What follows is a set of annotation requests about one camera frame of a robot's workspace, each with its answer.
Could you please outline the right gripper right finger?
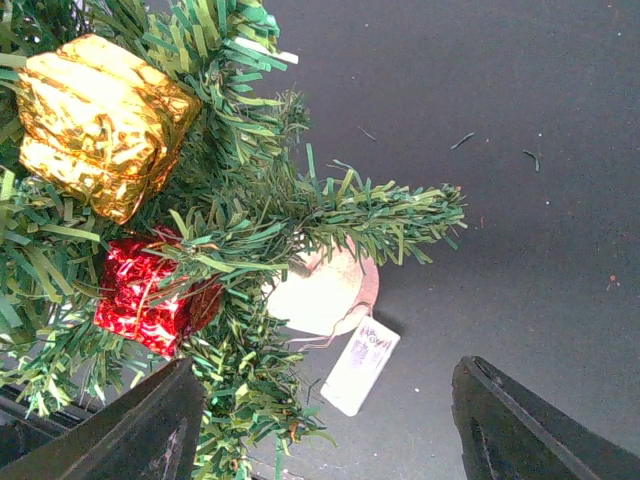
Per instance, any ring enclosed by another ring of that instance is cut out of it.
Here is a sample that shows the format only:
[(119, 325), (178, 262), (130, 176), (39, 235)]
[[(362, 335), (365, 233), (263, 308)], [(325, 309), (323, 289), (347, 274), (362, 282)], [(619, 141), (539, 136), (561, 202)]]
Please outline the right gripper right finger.
[(478, 356), (452, 376), (452, 416), (468, 479), (637, 479), (639, 457)]

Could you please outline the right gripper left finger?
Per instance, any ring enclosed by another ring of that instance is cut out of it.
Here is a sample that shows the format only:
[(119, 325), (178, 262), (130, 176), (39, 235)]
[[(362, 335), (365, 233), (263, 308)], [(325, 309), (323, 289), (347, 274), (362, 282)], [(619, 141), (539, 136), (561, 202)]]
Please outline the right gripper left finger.
[(188, 479), (204, 389), (188, 359), (170, 362), (95, 410), (71, 404), (33, 416), (18, 389), (1, 390), (4, 479)]

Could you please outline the red gift box ornament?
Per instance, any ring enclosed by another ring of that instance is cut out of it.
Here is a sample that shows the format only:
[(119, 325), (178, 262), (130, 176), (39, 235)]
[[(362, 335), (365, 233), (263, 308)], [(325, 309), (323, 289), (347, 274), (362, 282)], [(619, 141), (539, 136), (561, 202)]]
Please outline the red gift box ornament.
[(169, 279), (177, 263), (151, 250), (177, 243), (177, 233), (164, 226), (154, 236), (111, 241), (93, 320), (166, 359), (216, 317), (223, 299), (223, 290), (214, 280), (197, 282), (184, 293), (161, 291), (160, 282)]

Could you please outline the small green christmas tree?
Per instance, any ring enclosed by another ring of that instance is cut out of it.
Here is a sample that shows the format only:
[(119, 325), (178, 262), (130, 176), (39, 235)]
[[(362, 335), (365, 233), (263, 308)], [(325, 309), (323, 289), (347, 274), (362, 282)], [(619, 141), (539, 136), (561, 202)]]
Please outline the small green christmas tree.
[[(198, 97), (162, 190), (117, 224), (19, 161), (24, 128), (19, 68), (87, 34), (114, 43)], [(246, 479), (248, 449), (275, 437), (280, 451), (324, 430), (298, 397), (283, 323), (267, 309), (267, 284), (306, 253), (348, 253), (358, 265), (426, 263), (423, 246), (463, 222), (457, 187), (373, 185), (351, 167), (340, 179), (300, 174), (290, 153), (309, 124), (301, 95), (259, 97), (256, 81), (283, 69), (275, 18), (259, 1), (175, 1), (153, 13), (143, 1), (5, 1), (1, 5), (1, 382), (17, 385), (29, 413), (63, 410), (81, 395), (103, 399), (126, 370), (162, 356), (93, 323), (109, 243), (154, 236), (151, 250), (177, 263), (160, 282), (184, 293), (214, 280), (216, 317), (183, 340), (203, 385), (191, 479)]]

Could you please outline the gold gift box ornament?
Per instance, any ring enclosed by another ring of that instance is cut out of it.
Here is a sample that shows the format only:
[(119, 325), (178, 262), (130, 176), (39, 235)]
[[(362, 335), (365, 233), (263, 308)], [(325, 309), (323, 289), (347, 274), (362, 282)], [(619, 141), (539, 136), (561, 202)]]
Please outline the gold gift box ornament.
[(164, 187), (201, 100), (95, 35), (17, 71), (20, 163), (117, 224)]

